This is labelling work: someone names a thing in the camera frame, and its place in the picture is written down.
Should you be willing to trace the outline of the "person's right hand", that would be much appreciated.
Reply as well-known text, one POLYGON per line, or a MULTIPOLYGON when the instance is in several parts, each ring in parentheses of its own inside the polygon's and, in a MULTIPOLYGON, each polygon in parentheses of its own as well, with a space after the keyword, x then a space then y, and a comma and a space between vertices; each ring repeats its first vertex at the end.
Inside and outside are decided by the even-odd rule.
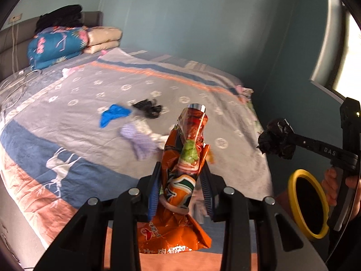
MULTIPOLYGON (((355 176, 351 176, 346 179, 345 184, 349 188, 356 189, 355 202, 351 214, 351 219, 354 219, 360 215, 360 180, 358 180, 358 178, 355 176)), ((338 196, 337 190, 339 188, 339 184, 337 182, 337 172, 335 171, 334 167, 326 170, 321 185, 322 188, 324 188, 327 203, 330 206, 336 206, 338 196)))

